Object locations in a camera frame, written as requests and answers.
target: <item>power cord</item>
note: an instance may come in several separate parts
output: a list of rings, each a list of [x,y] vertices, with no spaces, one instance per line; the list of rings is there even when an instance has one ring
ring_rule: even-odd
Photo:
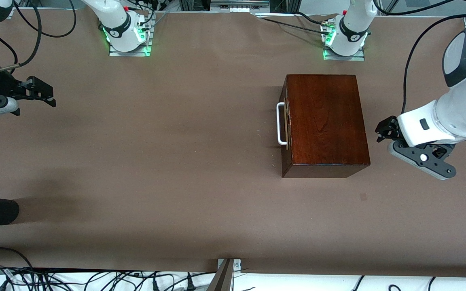
[[[429,285],[427,285],[427,291],[431,291],[431,285],[432,285],[432,282],[436,279],[436,277],[433,277],[431,278],[431,280],[429,280]]]
[[[15,1],[13,2],[13,4],[14,4],[15,7],[18,7],[18,4]],[[11,66],[8,66],[8,67],[0,68],[0,72],[23,67],[23,66],[27,65],[30,61],[32,61],[32,59],[37,54],[37,50],[39,49],[39,44],[40,44],[40,38],[41,38],[41,35],[42,35],[42,22],[41,22],[41,19],[40,19],[40,14],[39,14],[39,10],[37,9],[37,6],[35,6],[33,1],[30,2],[30,4],[32,5],[32,8],[34,8],[35,16],[37,17],[37,27],[38,27],[37,28],[37,40],[35,41],[34,50],[32,51],[31,55],[28,57],[28,59],[26,59],[26,61],[23,61],[22,63],[15,63],[15,64],[13,64]]]
[[[197,277],[197,276],[202,276],[202,275],[207,275],[207,274],[215,274],[216,272],[205,272],[205,273],[198,273],[198,274],[193,274],[193,275],[190,275],[190,276],[187,276],[186,278],[183,278],[181,280],[178,280],[177,282],[174,282],[174,284],[168,286],[168,288],[166,288],[165,290],[163,291],[168,291],[170,290],[171,288],[173,289],[177,284],[181,283],[181,282],[184,282],[185,280],[188,280],[188,278],[194,278],[194,277]]]
[[[190,272],[188,272],[188,276],[186,278],[188,279],[188,288],[186,289],[186,291],[195,291],[196,287],[194,286],[192,277],[190,277]]]
[[[319,25],[321,25],[321,22],[320,22],[320,21],[316,21],[316,20],[310,18],[310,17],[309,17],[308,15],[306,15],[305,13],[302,13],[302,12],[300,12],[300,11],[296,11],[296,12],[294,12],[294,13],[292,13],[292,14],[301,15],[301,16],[305,17],[305,19],[307,19],[308,21],[310,21],[310,22],[312,22],[312,23],[314,23],[314,24],[319,24]]]
[[[12,53],[13,55],[13,63],[14,64],[17,64],[18,63],[18,58],[17,58],[17,53],[15,52],[15,50],[13,49],[13,47],[11,45],[9,45],[5,40],[3,40],[2,38],[0,38],[0,42],[2,44],[4,44],[9,50],[10,52]],[[15,71],[15,69],[12,69],[10,71],[10,74],[13,74],[13,71]]]
[[[388,286],[388,291],[392,291],[393,287],[395,287],[398,291],[402,291],[398,286],[396,286],[394,284],[391,284],[390,286]]]
[[[73,32],[74,28],[76,27],[76,11],[74,9],[73,1],[69,0],[69,2],[70,2],[70,5],[72,6],[72,11],[73,11],[73,26],[70,29],[70,31],[68,31],[67,33],[61,34],[61,35],[52,35],[52,34],[48,34],[48,33],[45,33],[45,32],[41,31],[40,33],[42,35],[45,35],[45,36],[48,36],[48,37],[53,37],[53,38],[61,38],[61,37],[68,36]],[[35,28],[35,26],[33,26],[28,21],[28,19],[26,19],[26,17],[24,17],[23,13],[21,13],[21,9],[19,9],[19,5],[15,1],[13,2],[13,5],[15,6],[15,9],[17,9],[17,12],[19,13],[19,15],[23,18],[24,22],[26,22],[26,24],[28,24],[29,27],[33,28],[35,31],[38,32],[40,28]]]
[[[357,285],[355,285],[355,288],[352,289],[352,291],[357,291],[359,289],[359,285],[361,284],[362,279],[364,278],[364,275],[362,275],[359,280],[357,281]]]
[[[159,291],[159,286],[157,286],[157,282],[156,282],[156,272],[154,272],[154,277],[152,280],[152,290]]]
[[[404,82],[403,82],[403,102],[402,102],[401,114],[405,112],[405,106],[407,103],[407,70],[409,69],[409,63],[411,62],[411,58],[413,57],[413,52],[415,51],[416,46],[418,46],[420,39],[422,39],[422,37],[424,37],[424,35],[427,32],[429,32],[431,29],[433,29],[433,27],[437,26],[438,24],[442,22],[446,22],[447,20],[456,19],[456,18],[466,18],[466,14],[452,15],[449,17],[442,18],[438,20],[437,22],[434,22],[428,28],[426,28],[425,31],[422,32],[422,34],[420,34],[418,39],[416,39],[415,44],[413,44],[413,47],[411,48],[411,51],[409,52],[409,56],[407,57],[407,61],[405,63]]]
[[[34,267],[32,266],[32,263],[30,263],[30,260],[28,260],[28,258],[24,254],[22,254],[21,252],[16,251],[14,249],[11,249],[9,247],[0,247],[0,251],[9,251],[9,252],[13,252],[15,254],[18,254],[18,256],[20,256],[26,262],[26,265],[28,265],[28,267],[30,267],[30,270],[31,271],[34,270]]]
[[[274,22],[274,23],[277,23],[277,24],[281,24],[281,25],[285,25],[285,26],[289,26],[289,27],[294,27],[294,28],[298,28],[300,30],[304,30],[304,31],[310,31],[310,32],[316,32],[316,33],[319,33],[319,34],[324,34],[324,35],[328,35],[327,32],[322,32],[322,31],[317,31],[317,30],[312,30],[310,28],[305,28],[305,27],[301,27],[301,26],[297,26],[297,25],[292,25],[292,24],[288,24],[288,23],[285,23],[285,22],[279,22],[279,21],[276,21],[276,20],[272,20],[272,19],[268,19],[268,18],[262,18],[263,20],[267,20],[267,21],[270,21],[270,22]]]

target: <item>black cable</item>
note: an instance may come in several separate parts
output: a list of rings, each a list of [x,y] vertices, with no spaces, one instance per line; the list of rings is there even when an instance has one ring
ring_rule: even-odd
[[[427,291],[431,291],[431,285],[432,285],[432,282],[436,279],[436,277],[433,277],[431,278],[431,280],[429,280],[429,285],[427,286]]]
[[[272,19],[267,19],[267,18],[262,18],[262,19],[263,19],[263,20],[270,21],[270,22],[274,22],[274,23],[278,23],[278,24],[282,24],[282,25],[286,25],[286,26],[298,28],[298,29],[304,30],[304,31],[317,32],[317,33],[324,34],[324,35],[327,35],[327,34],[328,34],[327,32],[324,32],[324,31],[312,30],[312,29],[310,29],[310,28],[305,28],[305,27],[296,26],[296,25],[292,25],[292,24],[288,24],[288,23],[284,23],[284,22],[279,22],[279,21],[272,20]]]
[[[404,82],[403,82],[403,102],[402,102],[401,114],[403,114],[405,112],[405,105],[407,103],[407,69],[409,68],[409,63],[411,62],[411,57],[413,56],[413,52],[415,51],[416,46],[420,42],[420,39],[422,39],[422,37],[427,32],[429,32],[429,30],[431,30],[433,27],[437,26],[438,24],[440,24],[442,22],[446,22],[447,20],[456,19],[456,18],[466,18],[466,14],[452,15],[452,16],[449,16],[449,17],[442,18],[442,19],[438,20],[437,22],[434,22],[428,28],[426,28],[425,31],[422,32],[422,34],[420,34],[418,39],[416,39],[415,44],[413,44],[413,47],[411,48],[411,51],[409,52],[409,56],[407,57],[407,61],[405,63]]]
[[[174,284],[172,284],[171,286],[168,286],[168,288],[166,288],[165,290],[163,291],[168,291],[170,288],[174,288],[177,284],[181,283],[181,282],[184,282],[185,280],[187,280],[188,278],[194,278],[194,277],[197,277],[197,276],[201,276],[201,275],[207,275],[207,274],[215,274],[216,272],[205,272],[205,273],[198,273],[198,274],[193,274],[191,276],[188,276],[187,278],[183,278],[181,280],[178,280],[177,282],[175,282]]]
[[[40,32],[42,35],[45,35],[45,36],[48,36],[48,37],[54,37],[54,38],[61,38],[61,37],[65,37],[65,36],[68,36],[70,35],[74,28],[76,27],[76,11],[74,9],[74,5],[73,5],[73,1],[72,0],[69,0],[70,2],[70,5],[72,6],[72,11],[73,11],[73,26],[72,28],[70,29],[70,31],[68,31],[67,33],[64,33],[64,34],[61,34],[61,35],[52,35],[52,34],[48,34],[48,33],[45,33],[45,32]],[[26,22],[26,24],[28,24],[29,27],[33,28],[35,31],[39,31],[40,28],[35,28],[35,26],[33,26],[29,21],[28,19],[26,19],[26,17],[24,17],[23,13],[21,13],[21,10],[19,9],[19,5],[14,1],[14,6],[15,6],[15,9],[17,9],[17,12],[19,13],[19,15],[23,18],[24,22]]]
[[[30,261],[28,260],[28,258],[20,253],[19,251],[16,251],[14,249],[11,249],[9,247],[0,247],[0,251],[9,251],[9,252],[13,252],[15,254],[18,254],[25,262],[26,262],[26,265],[28,265],[28,267],[30,267],[30,269],[33,271],[34,267],[32,266],[32,263],[30,263]]]
[[[47,287],[48,285],[52,285],[52,286],[57,286],[57,287],[65,290],[65,291],[72,291],[72,289],[68,285],[72,285],[72,284],[74,284],[74,285],[85,285],[85,283],[65,283],[65,282],[62,282],[61,280],[59,280],[58,278],[55,278],[54,276],[51,276],[49,274],[35,272],[35,271],[31,271],[29,269],[0,266],[0,271],[4,272],[6,274],[5,270],[11,270],[11,271],[16,272],[18,275],[21,276],[21,281],[24,283],[24,284],[13,283],[10,280],[10,278],[7,276],[8,280],[9,280],[9,283],[12,285],[13,289],[14,289],[13,286],[26,286],[26,287],[28,287],[29,291],[33,291],[33,287],[36,287],[36,289],[37,289],[38,287]],[[28,280],[24,276],[25,274],[29,274],[31,276],[31,278],[32,278],[31,283],[28,282]],[[50,280],[46,280],[46,282],[44,282],[42,280],[39,280],[39,282],[35,282],[35,279],[34,279],[35,274],[37,274],[39,276],[44,276],[45,278],[48,278],[48,279],[53,279],[53,280],[55,280],[55,281],[57,281],[59,283],[51,282]]]
[[[123,273],[119,273],[118,275],[116,275],[112,280],[110,280],[100,291],[104,291],[105,288],[107,288],[107,286],[109,286],[109,284],[115,282],[119,276],[121,276]]]
[[[145,6],[145,5],[141,5],[141,4],[139,4],[138,2],[134,2],[134,1],[132,1],[132,0],[127,0],[127,1],[130,2],[130,3],[133,4],[133,5],[136,5],[136,6],[140,7],[142,11],[144,11],[143,8],[146,8],[146,9],[150,10],[150,11],[148,12],[148,19],[145,20],[144,22],[141,22],[139,25],[143,25],[143,24],[149,22],[149,21],[152,19],[153,15],[154,15],[154,9],[152,9],[152,8],[150,8],[150,7],[148,7],[148,6]]]
[[[13,55],[13,63],[14,63],[14,64],[17,64],[17,63],[18,63],[17,53],[15,52],[15,50],[13,49],[13,47],[12,47],[11,45],[9,45],[9,44],[8,44],[5,40],[3,40],[2,38],[0,38],[0,42],[1,42],[2,44],[4,44],[4,45],[10,50],[10,52],[11,52],[12,55]]]
[[[123,277],[122,278],[116,278],[115,283],[113,283],[113,286],[111,287],[111,289],[109,289],[109,291],[114,291],[116,289],[116,286],[118,285],[118,283],[120,283],[120,281],[131,283],[134,286],[134,289],[136,289],[137,286],[133,282],[125,279],[131,273],[132,272],[122,273]]]
[[[41,19],[40,19],[40,14],[39,14],[39,10],[37,9],[37,6],[35,6],[35,4],[33,3],[33,1],[31,2],[32,4],[32,7],[34,8],[34,11],[35,11],[35,16],[37,17],[37,40],[35,41],[35,47],[34,47],[34,50],[32,51],[32,54],[30,55],[30,57],[28,57],[28,59],[26,59],[26,61],[23,61],[22,63],[19,63],[19,67],[22,67],[26,64],[28,64],[30,61],[32,61],[33,57],[35,57],[35,55],[37,54],[37,50],[39,49],[39,44],[40,44],[40,37],[42,35],[42,22],[41,22]],[[13,2],[13,5],[18,9],[19,11],[19,5],[14,1]]]
[[[301,16],[305,17],[305,19],[307,19],[308,21],[310,21],[310,22],[312,22],[312,23],[314,23],[314,24],[319,24],[319,25],[321,25],[321,22],[320,22],[320,21],[316,21],[316,20],[314,20],[314,19],[308,17],[308,16],[307,16],[305,13],[303,13],[303,12],[297,11],[297,12],[294,12],[294,13],[292,13],[292,14],[301,15]]]
[[[419,12],[422,12],[422,11],[429,10],[431,8],[435,8],[435,7],[438,7],[438,6],[445,5],[445,4],[447,4],[449,2],[452,2],[452,1],[454,1],[454,0],[444,0],[442,2],[438,2],[436,4],[432,4],[432,5],[429,5],[429,6],[426,6],[426,7],[414,9],[412,11],[403,11],[403,12],[389,12],[389,11],[386,11],[382,7],[380,7],[379,4],[377,4],[377,0],[373,0],[373,5],[375,5],[375,7],[377,8],[378,11],[381,11],[381,13],[383,13],[385,15],[398,16],[398,15],[408,15],[408,14],[412,14],[412,13],[419,13]]]
[[[109,274],[111,274],[111,272],[108,272],[107,274],[105,274],[104,276],[102,276],[102,277],[100,277],[100,278],[98,278],[98,279],[101,279],[101,278],[103,278],[103,277],[105,277],[105,276],[107,276],[107,275],[109,275]],[[83,285],[84,285],[84,291],[87,290],[87,286],[89,285],[89,283],[92,282],[91,280],[92,280],[94,277],[96,277],[97,275],[98,275],[98,273],[92,275],[91,277],[89,277],[89,280],[87,280],[87,282],[86,282],[85,284],[83,284]]]
[[[398,286],[396,286],[394,284],[391,284],[390,286],[388,286],[388,291],[392,291],[393,287],[395,287],[398,291],[402,291]]]
[[[186,277],[188,278],[188,287],[186,288],[186,291],[195,291],[196,287],[194,286],[194,281],[190,277],[190,272],[188,272],[188,275]]]
[[[357,285],[355,285],[355,288],[352,289],[352,291],[357,291],[359,289],[359,285],[361,284],[362,279],[364,278],[364,275],[362,275],[359,280],[357,281]]]

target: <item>metal bracket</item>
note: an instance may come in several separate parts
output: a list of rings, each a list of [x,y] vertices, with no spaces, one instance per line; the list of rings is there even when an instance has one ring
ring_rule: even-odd
[[[212,12],[270,13],[269,0],[211,0]]]
[[[233,275],[240,270],[240,259],[219,259],[218,271],[206,291],[231,291]]]
[[[444,162],[453,149],[453,144],[422,144],[409,147],[403,140],[396,140],[388,147],[393,156],[440,180],[456,175],[455,167]]]

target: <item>cable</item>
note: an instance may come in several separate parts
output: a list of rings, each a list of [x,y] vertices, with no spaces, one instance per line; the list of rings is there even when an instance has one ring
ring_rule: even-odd
[[[456,19],[456,18],[466,18],[466,14],[452,15],[452,16],[449,16],[449,17],[442,18],[442,19],[438,20],[437,22],[434,22],[428,28],[426,28],[425,31],[422,32],[422,34],[420,34],[418,39],[416,39],[415,44],[413,44],[413,47],[411,48],[411,51],[409,52],[409,56],[407,57],[407,61],[405,63],[404,82],[403,82],[403,102],[402,102],[401,114],[403,114],[405,112],[405,105],[407,103],[407,70],[409,69],[409,63],[411,62],[411,57],[413,56],[413,52],[415,51],[416,46],[420,42],[420,39],[422,39],[422,37],[427,32],[429,32],[429,30],[431,30],[433,27],[437,26],[438,24],[440,24],[442,22],[446,22],[447,20]]]
[[[272,13],[274,13],[274,11],[276,11],[276,9],[278,9],[283,4],[284,1],[285,0],[282,0],[277,6],[274,6],[274,9],[273,9]]]
[[[395,287],[398,291],[402,291],[398,286],[396,286],[394,284],[391,284],[390,286],[388,286],[388,291],[392,291],[393,287]]]
[[[163,17],[165,17],[166,15],[168,15],[168,13],[170,13],[170,12],[169,12],[169,11],[166,11],[166,12],[163,14],[163,16],[161,16],[158,20],[156,20],[156,22],[154,22],[154,25],[153,25],[153,26],[147,28],[146,30],[150,30],[151,28],[154,28],[154,26],[156,26],[156,24],[158,24],[158,23],[161,21],[161,19],[163,19]]]
[[[193,278],[193,277],[196,277],[196,276],[201,276],[201,275],[207,275],[207,274],[215,274],[216,272],[205,272],[205,273],[198,273],[198,274],[193,274],[193,275],[190,275],[190,276],[187,276],[186,278],[183,278],[181,280],[178,280],[177,282],[175,282],[174,284],[172,284],[171,286],[168,286],[168,288],[166,288],[165,290],[163,291],[168,291],[170,288],[174,288],[177,284],[181,283],[181,282],[184,282],[185,280],[188,280],[188,278]]]
[[[45,33],[45,32],[40,32],[42,35],[45,35],[45,36],[48,36],[48,37],[54,37],[54,38],[61,38],[61,37],[65,37],[65,36],[68,36],[70,35],[74,28],[76,27],[76,11],[74,9],[74,5],[73,5],[73,1],[72,0],[69,0],[70,2],[70,5],[72,6],[72,11],[73,11],[73,26],[72,28],[70,29],[70,31],[68,31],[67,33],[64,33],[64,34],[61,34],[61,35],[52,35],[52,34],[48,34],[48,33]],[[33,28],[35,31],[39,31],[41,28],[35,28],[35,26],[33,26],[29,21],[28,19],[26,19],[26,17],[24,17],[23,13],[21,13],[21,10],[19,9],[19,5],[14,1],[13,2],[14,6],[15,6],[15,9],[17,9],[17,12],[19,13],[19,15],[23,18],[24,22],[26,22],[26,24],[28,24],[29,27]]]
[[[9,69],[13,69],[13,68],[22,67],[22,66],[28,64],[33,59],[33,57],[35,57],[35,55],[37,54],[37,50],[39,49],[39,44],[40,44],[40,37],[42,35],[42,22],[41,22],[41,19],[40,19],[40,14],[39,14],[39,10],[37,9],[37,6],[35,6],[35,4],[33,2],[31,2],[31,4],[32,4],[32,7],[34,8],[35,16],[37,16],[37,26],[38,26],[37,40],[35,41],[34,50],[32,51],[32,54],[28,57],[28,59],[26,59],[26,61],[23,61],[22,63],[18,63],[18,64],[13,64],[12,66],[9,66],[9,67],[6,67],[6,68],[0,68],[0,70],[9,70]],[[15,7],[18,7],[18,4],[15,1],[13,2],[13,5]]]
[[[431,285],[432,285],[432,282],[436,279],[436,277],[433,277],[431,278],[431,280],[429,280],[429,285],[427,286],[427,291],[431,291]]]
[[[190,272],[188,272],[188,275],[186,277],[188,278],[188,287],[186,288],[186,291],[195,291],[196,287],[194,286],[194,281],[192,280],[192,277],[190,277]]]
[[[449,2],[452,2],[452,1],[454,1],[454,0],[444,0],[442,2],[438,2],[436,4],[432,4],[432,5],[429,5],[429,6],[426,6],[426,7],[414,9],[412,11],[403,11],[403,12],[388,12],[388,11],[384,10],[382,7],[380,7],[379,4],[377,4],[377,0],[373,0],[373,5],[375,5],[375,7],[377,8],[378,11],[381,11],[381,13],[383,13],[385,15],[398,16],[398,15],[408,15],[408,14],[412,14],[412,13],[419,13],[419,12],[422,12],[422,11],[429,10],[431,8],[442,6],[442,5],[447,4]]]
[[[305,19],[307,19],[308,21],[310,21],[310,22],[312,22],[312,23],[314,23],[314,24],[319,24],[319,25],[321,25],[321,22],[320,22],[320,21],[316,21],[316,20],[314,20],[314,19],[308,17],[308,16],[307,16],[305,13],[303,13],[303,12],[297,11],[297,12],[294,12],[294,13],[292,13],[292,14],[301,15],[301,16],[305,17]]]
[[[359,285],[361,284],[362,278],[364,278],[364,275],[362,275],[359,280],[357,281],[357,285],[355,285],[355,288],[353,288],[352,291],[357,291],[359,289]]]
[[[278,24],[282,24],[282,25],[286,25],[286,26],[290,26],[290,27],[298,28],[298,29],[300,29],[300,30],[304,30],[304,31],[317,32],[317,33],[320,33],[320,34],[325,34],[325,35],[327,35],[327,34],[328,34],[327,32],[324,32],[324,31],[317,31],[317,30],[312,30],[312,29],[310,29],[310,28],[305,28],[305,27],[296,26],[296,25],[292,25],[292,24],[288,24],[288,23],[284,23],[284,22],[279,22],[279,21],[272,20],[272,19],[267,19],[267,18],[262,18],[262,19],[263,19],[263,20],[270,21],[270,22],[274,22],[274,23],[278,23]]]
[[[32,266],[32,263],[30,263],[30,261],[28,260],[28,258],[24,254],[20,253],[19,251],[14,250],[14,249],[11,249],[9,247],[0,247],[0,250],[10,251],[10,252],[13,252],[15,254],[18,254],[26,262],[26,265],[28,265],[28,267],[30,267],[30,269],[33,271],[34,267]]]
[[[13,49],[13,47],[12,47],[11,45],[9,45],[6,41],[4,41],[2,38],[0,38],[0,42],[1,42],[2,44],[4,44],[4,45],[10,50],[10,52],[11,52],[12,55],[13,55],[13,63],[14,63],[14,64],[17,64],[17,63],[18,63],[17,53],[15,52],[15,50]]]

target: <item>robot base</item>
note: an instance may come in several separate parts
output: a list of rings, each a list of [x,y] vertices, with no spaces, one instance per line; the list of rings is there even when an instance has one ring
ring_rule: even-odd
[[[328,42],[335,37],[335,19],[331,18],[324,21],[320,26],[321,31],[326,31],[329,35],[321,35],[323,43],[323,59],[331,59],[334,61],[364,61],[364,49],[361,47],[354,55],[344,56],[336,54],[329,46]]]
[[[323,45],[323,59],[331,59],[334,61],[364,61],[364,49],[361,48],[355,55],[345,57],[344,55],[337,55],[331,48]]]
[[[144,15],[138,15],[139,22],[145,21]],[[110,57],[149,57],[150,51],[152,50],[152,39],[154,38],[154,24],[156,23],[156,14],[152,15],[152,19],[140,26],[139,28],[146,29],[141,35],[144,35],[146,41],[140,44],[134,50],[128,52],[122,52],[116,50],[112,45],[109,46]]]
[[[444,162],[453,148],[453,144],[425,144],[410,148],[405,141],[397,140],[390,143],[388,151],[437,179],[447,180],[456,175],[455,167]]]

